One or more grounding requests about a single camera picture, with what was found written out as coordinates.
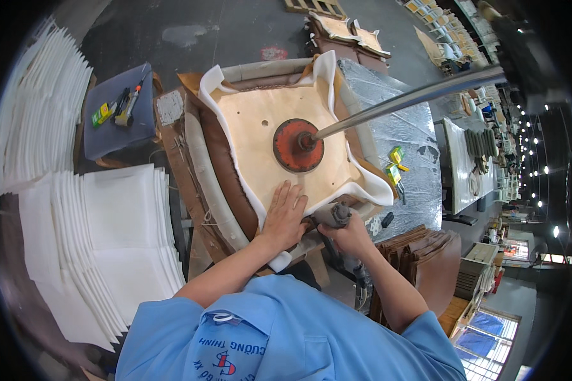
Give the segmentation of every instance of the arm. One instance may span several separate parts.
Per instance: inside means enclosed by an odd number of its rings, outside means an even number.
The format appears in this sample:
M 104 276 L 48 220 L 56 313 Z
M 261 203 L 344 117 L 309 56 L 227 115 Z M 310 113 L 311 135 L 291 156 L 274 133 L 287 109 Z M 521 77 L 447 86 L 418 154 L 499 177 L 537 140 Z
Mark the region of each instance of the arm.
M 343 229 L 320 225 L 318 230 L 335 240 L 340 251 L 355 256 L 365 264 L 381 299 L 385 318 L 395 332 L 402 333 L 413 320 L 428 310 L 426 301 L 415 287 L 375 248 L 357 213 L 352 213 L 350 224 Z
M 187 297 L 207 308 L 222 295 L 239 292 L 254 272 L 297 244 L 307 227 L 301 223 L 307 205 L 307 196 L 299 197 L 302 188 L 290 188 L 290 181 L 278 185 L 263 231 L 248 246 L 185 284 L 174 297 Z

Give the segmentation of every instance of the factory floor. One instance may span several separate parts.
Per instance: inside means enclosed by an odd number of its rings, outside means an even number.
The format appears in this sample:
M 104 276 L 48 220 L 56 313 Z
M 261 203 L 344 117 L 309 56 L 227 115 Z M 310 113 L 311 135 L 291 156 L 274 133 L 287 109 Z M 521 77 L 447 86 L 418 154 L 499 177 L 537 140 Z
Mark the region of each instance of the factory floor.
M 94 0 L 76 18 L 64 19 L 94 67 L 98 83 L 129 68 L 150 62 L 166 90 L 180 85 L 176 72 L 205 72 L 213 65 L 232 66 L 261 60 L 305 57 L 309 33 L 304 14 L 285 11 L 283 0 Z M 379 29 L 379 41 L 392 53 L 389 74 L 413 87 L 443 78 L 429 60 L 413 26 L 427 32 L 423 21 L 394 0 L 340 0 L 347 16 L 367 30 Z M 431 103 L 434 120 L 447 114 Z M 480 123 L 468 123 L 482 129 Z M 437 131 L 438 141 L 444 141 Z M 478 218 L 475 226 L 443 223 L 462 236 L 465 254 L 480 240 L 499 204 L 477 212 L 473 204 L 462 214 Z M 353 305 L 352 283 L 329 269 L 325 292 Z

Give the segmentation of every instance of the light blue shirt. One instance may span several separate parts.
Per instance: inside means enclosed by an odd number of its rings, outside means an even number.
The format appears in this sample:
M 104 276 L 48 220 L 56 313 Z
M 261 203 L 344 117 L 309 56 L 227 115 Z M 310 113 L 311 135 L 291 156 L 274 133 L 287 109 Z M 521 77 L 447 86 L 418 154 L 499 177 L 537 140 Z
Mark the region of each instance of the light blue shirt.
M 116 380 L 465 380 L 431 311 L 398 335 L 292 276 L 254 278 L 207 309 L 140 304 Z

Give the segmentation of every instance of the red metal disc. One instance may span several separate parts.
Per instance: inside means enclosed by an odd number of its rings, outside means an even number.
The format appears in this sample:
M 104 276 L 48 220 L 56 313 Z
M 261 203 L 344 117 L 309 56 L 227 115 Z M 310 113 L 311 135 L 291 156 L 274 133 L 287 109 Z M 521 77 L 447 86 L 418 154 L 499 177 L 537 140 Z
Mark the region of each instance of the red metal disc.
M 324 156 L 324 141 L 319 140 L 309 150 L 299 144 L 301 133 L 316 133 L 318 129 L 305 119 L 288 119 L 273 135 L 273 153 L 282 166 L 292 172 L 308 172 L 316 168 Z

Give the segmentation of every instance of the metal pole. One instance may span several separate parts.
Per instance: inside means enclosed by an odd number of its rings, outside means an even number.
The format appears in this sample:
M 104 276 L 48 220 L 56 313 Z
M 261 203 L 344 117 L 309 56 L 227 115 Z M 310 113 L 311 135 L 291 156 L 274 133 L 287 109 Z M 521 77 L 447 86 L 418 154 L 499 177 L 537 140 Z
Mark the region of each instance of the metal pole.
M 341 132 L 350 127 L 357 126 L 371 119 L 382 117 L 421 102 L 431 101 L 443 95 L 475 88 L 482 84 L 492 82 L 505 82 L 504 70 L 499 65 L 487 66 L 480 71 L 468 71 L 457 76 L 446 78 L 435 84 L 417 88 L 408 93 L 400 94 L 394 98 L 378 103 L 366 110 L 351 115 L 342 121 L 325 127 L 312 135 L 313 140 L 321 140 Z

